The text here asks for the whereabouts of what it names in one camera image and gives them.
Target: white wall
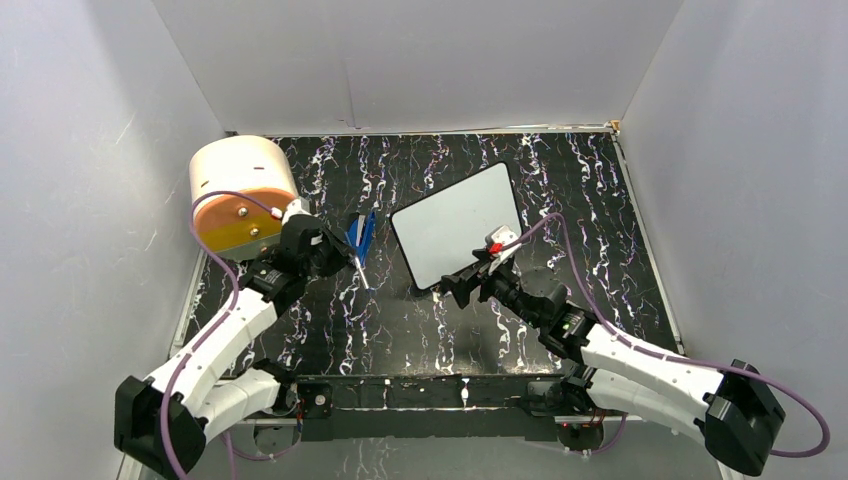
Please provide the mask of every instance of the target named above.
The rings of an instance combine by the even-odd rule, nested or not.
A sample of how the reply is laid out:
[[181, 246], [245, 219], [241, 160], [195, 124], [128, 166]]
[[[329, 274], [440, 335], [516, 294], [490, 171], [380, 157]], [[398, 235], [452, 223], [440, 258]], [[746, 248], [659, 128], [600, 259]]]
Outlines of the white wall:
[[221, 127], [148, 0], [0, 4], [0, 478], [110, 479], [114, 391], [166, 355]]
[[[848, 475], [848, 3], [687, 1], [622, 125], [683, 341], [752, 362], [833, 427], [764, 478]], [[781, 397], [778, 448], [818, 441]]]
[[154, 0], [227, 130], [620, 119], [682, 0]]

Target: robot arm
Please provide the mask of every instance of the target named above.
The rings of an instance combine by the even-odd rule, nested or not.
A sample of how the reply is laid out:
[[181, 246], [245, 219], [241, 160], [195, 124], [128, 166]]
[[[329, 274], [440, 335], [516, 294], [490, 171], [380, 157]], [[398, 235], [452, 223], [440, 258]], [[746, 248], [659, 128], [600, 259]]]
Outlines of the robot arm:
[[[143, 381], [128, 377], [115, 395], [115, 446], [166, 478], [176, 478], [159, 430], [159, 405], [184, 355], [191, 353], [170, 399], [171, 440], [186, 470], [206, 444], [247, 416], [268, 408], [296, 406], [295, 376], [263, 360], [226, 385], [216, 382], [239, 353], [276, 322], [301, 296], [312, 277], [335, 274], [350, 264], [351, 250], [310, 215], [301, 200], [286, 209], [280, 242], [251, 262], [239, 280], [238, 303], [223, 307], [196, 338]], [[222, 315], [226, 320], [213, 330]]]
[[[621, 331], [608, 331], [592, 312], [568, 302], [568, 289], [550, 272], [531, 271], [524, 279], [513, 272], [512, 255], [518, 246], [504, 245], [517, 239], [507, 227], [495, 230], [486, 238], [487, 248], [474, 251], [478, 261], [442, 277], [441, 285], [453, 293], [460, 308], [479, 287], [479, 301], [497, 299], [537, 329], [539, 341], [551, 353], [565, 359], [565, 377], [550, 385], [546, 395], [530, 398], [527, 410], [543, 415], [593, 408], [633, 413], [704, 444], [734, 470], [762, 473], [785, 418], [765, 384], [674, 363], [668, 359], [680, 357], [676, 353]], [[756, 372], [738, 360], [732, 366]]]

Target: round container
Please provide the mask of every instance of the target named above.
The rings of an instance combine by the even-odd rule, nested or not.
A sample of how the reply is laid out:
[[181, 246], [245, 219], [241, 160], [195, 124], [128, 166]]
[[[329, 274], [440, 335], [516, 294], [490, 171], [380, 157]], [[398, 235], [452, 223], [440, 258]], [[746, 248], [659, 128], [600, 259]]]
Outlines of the round container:
[[[205, 193], [234, 190], [285, 210], [298, 195], [286, 154], [274, 142], [252, 135], [225, 138], [201, 148], [191, 159], [189, 177], [192, 203]], [[219, 195], [198, 206], [194, 226], [212, 251], [242, 261], [276, 243], [281, 223], [248, 200]]]

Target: purple cable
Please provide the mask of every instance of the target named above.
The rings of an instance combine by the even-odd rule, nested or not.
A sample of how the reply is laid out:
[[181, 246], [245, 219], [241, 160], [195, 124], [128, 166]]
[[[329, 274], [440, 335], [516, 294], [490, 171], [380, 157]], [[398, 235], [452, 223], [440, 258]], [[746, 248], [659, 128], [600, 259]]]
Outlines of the purple cable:
[[270, 455], [251, 455], [247, 452], [242, 452], [241, 450], [239, 450], [235, 447], [232, 447], [232, 453], [234, 453], [236, 456], [243, 458], [245, 460], [250, 460], [251, 462], [267, 462], [269, 460], [274, 460], [277, 457], [282, 457], [283, 455], [289, 453], [289, 451], [293, 450], [296, 446], [300, 445], [300, 439], [301, 439], [302, 436], [303, 436], [302, 434], [298, 435], [296, 442], [294, 442], [293, 444], [289, 445], [288, 447], [280, 450], [279, 452], [272, 453]]
[[235, 449], [233, 448], [233, 438], [230, 435], [230, 432], [224, 432], [223, 436], [224, 445], [227, 446], [227, 460], [230, 463], [230, 479], [238, 480], [238, 473], [236, 473], [236, 456]]
[[[807, 458], [807, 457], [812, 457], [812, 456], [818, 455], [827, 448], [827, 446], [830, 444], [830, 427], [828, 426], [827, 421], [825, 421], [824, 416], [810, 402], [808, 402], [805, 398], [801, 397], [800, 394], [798, 394], [797, 392], [795, 392], [791, 388], [787, 387], [786, 385], [783, 385], [782, 383], [780, 383], [776, 380], [772, 380], [772, 379], [770, 379], [766, 376], [760, 375], [758, 373], [749, 372], [748, 370], [742, 370], [741, 368], [731, 367], [729, 365], [722, 365], [720, 363], [710, 362], [710, 361], [705, 361], [705, 360], [693, 360], [691, 358], [679, 357], [679, 356], [673, 356], [673, 355], [666, 356], [666, 355], [663, 355], [661, 353], [652, 352], [651, 350], [648, 350], [648, 349], [641, 347], [639, 345], [634, 346], [633, 343], [630, 340], [627, 339], [626, 333], [619, 331], [615, 327], [615, 325], [613, 325], [609, 320], [606, 319], [606, 317], [604, 317], [604, 315], [601, 313], [601, 310], [598, 308], [598, 305], [595, 303], [595, 300], [592, 298], [591, 295], [589, 295], [589, 291], [586, 288], [585, 283], [580, 278], [580, 275], [577, 273], [577, 262], [575, 262], [575, 260], [574, 260], [574, 252], [572, 251], [572, 248], [571, 248], [571, 240], [568, 238], [568, 226], [565, 224], [565, 217], [563, 217], [562, 214], [551, 213], [551, 214], [546, 215], [541, 220], [539, 220], [535, 225], [533, 225], [533, 227], [531, 227], [530, 230], [528, 230], [527, 232], [522, 234], [520, 237], [518, 237], [518, 240], [510, 243], [509, 245], [506, 245], [505, 247], [503, 247], [503, 249], [506, 250], [506, 249], [514, 247], [515, 245], [526, 243], [533, 234], [535, 234], [537, 231], [539, 231], [540, 228], [542, 228], [543, 225], [545, 225], [546, 223], [548, 223], [549, 221], [551, 221], [554, 218], [559, 220], [560, 225], [562, 225], [562, 234], [565, 237], [566, 253], [568, 254], [568, 261], [569, 261], [569, 263], [571, 263], [571, 271], [572, 271], [572, 273], [574, 273], [575, 280], [577, 280], [577, 286], [580, 288], [580, 292], [583, 294], [583, 297], [586, 299], [586, 302], [588, 302], [589, 306], [592, 308], [592, 312], [595, 314], [595, 316], [598, 317], [598, 320], [601, 322], [601, 325], [604, 327], [604, 329], [606, 329], [607, 332], [610, 333], [610, 335], [613, 336], [613, 338], [615, 338], [619, 342], [623, 343], [626, 347], [633, 348], [633, 350], [635, 350], [639, 353], [643, 353], [643, 354], [648, 355], [648, 356], [653, 357], [653, 358], [657, 358], [657, 359], [662, 360], [665, 357], [665, 360], [672, 362], [672, 363], [679, 363], [679, 364], [682, 364], [682, 365], [690, 365], [690, 366], [693, 366], [693, 367], [709, 368], [709, 369], [718, 370], [719, 372], [735, 373], [735, 374], [741, 375], [743, 377], [748, 377], [750, 379], [763, 382], [766, 385], [770, 385], [770, 386], [780, 390], [781, 392], [783, 392], [787, 396], [789, 396], [791, 399], [798, 402], [802, 407], [804, 407], [808, 412], [810, 412], [810, 414], [819, 423], [819, 427], [821, 427], [821, 431], [822, 431], [821, 442], [819, 442], [818, 445], [816, 445], [815, 447], [813, 447], [809, 450], [802, 450], [802, 451], [798, 451], [798, 452], [791, 452], [791, 451], [785, 451], [785, 450], [772, 450], [771, 451], [772, 455], [774, 455], [776, 457], [786, 457], [786, 458]], [[613, 443], [615, 443], [615, 441], [617, 441], [618, 437], [619, 437], [619, 434], [616, 433], [616, 438], [613, 438], [613, 441], [611, 441], [608, 445], [606, 445], [606, 447], [611, 447], [613, 445]]]
[[598, 448], [597, 450], [592, 450], [592, 454], [597, 455], [598, 453], [604, 453], [607, 450], [611, 449], [613, 445], [618, 443], [621, 440], [621, 436], [624, 434], [624, 426], [627, 424], [627, 413], [621, 415], [621, 423], [618, 424], [618, 430], [615, 431], [615, 435], [613, 435], [612, 439], [606, 445]]
[[[230, 268], [230, 266], [227, 265], [227, 263], [221, 257], [218, 256], [218, 254], [216, 254], [209, 247], [206, 246], [206, 244], [200, 238], [200, 235], [197, 233], [197, 228], [195, 228], [194, 226], [194, 212], [195, 210], [197, 210], [197, 207], [200, 205], [200, 203], [206, 200], [207, 198], [216, 197], [218, 195], [231, 195], [243, 198], [245, 200], [255, 203], [268, 213], [271, 213], [271, 207], [265, 205], [259, 200], [256, 200], [255, 198], [249, 195], [245, 195], [241, 192], [229, 190], [217, 190], [214, 192], [205, 193], [198, 197], [197, 200], [195, 200], [194, 203], [192, 203], [191, 205], [191, 218], [188, 222], [188, 229], [191, 232], [192, 236], [194, 236], [194, 239], [197, 240], [197, 243], [198, 245], [200, 245], [200, 248], [203, 249], [204, 252], [206, 252], [206, 255], [208, 255], [209, 258], [212, 259], [212, 261], [217, 263], [218, 266], [220, 266], [224, 270], [224, 273], [227, 275], [227, 277], [230, 279], [230, 282], [233, 284], [233, 295], [231, 297], [229, 306], [226, 310], [224, 310], [224, 313], [221, 314], [221, 317], [218, 318], [218, 320], [216, 320], [211, 327], [209, 327], [209, 330], [207, 330], [205, 333], [200, 335], [200, 337], [198, 337], [198, 339], [191, 346], [191, 352], [183, 355], [183, 358], [180, 360], [180, 363], [177, 364], [177, 368], [174, 370], [174, 374], [171, 375], [171, 378], [168, 380], [168, 386], [165, 388], [165, 393], [162, 395], [162, 403], [159, 407], [159, 430], [162, 432], [162, 446], [165, 448], [165, 456], [168, 457], [168, 463], [171, 464], [171, 468], [174, 470], [174, 473], [177, 474], [180, 480], [191, 479], [189, 478], [188, 473], [186, 473], [186, 471], [183, 469], [182, 465], [180, 465], [180, 461], [177, 458], [177, 453], [174, 451], [174, 445], [171, 442], [170, 426], [168, 425], [168, 415], [165, 415], [164, 412], [168, 411], [168, 401], [171, 399], [171, 395], [174, 392], [174, 385], [176, 385], [180, 373], [182, 373], [183, 369], [185, 369], [188, 360], [191, 358], [191, 354], [196, 352], [197, 349], [201, 345], [203, 345], [203, 342], [205, 342], [206, 339], [208, 339], [209, 336], [212, 335], [212, 333], [214, 333], [215, 330], [217, 330], [218, 327], [220, 327], [221, 324], [224, 323], [224, 321], [230, 316], [230, 312], [235, 308], [236, 303], [238, 303], [239, 296], [238, 277], [236, 276], [236, 272], [234, 272], [233, 269]], [[231, 447], [232, 443], [228, 444], [228, 450]]]

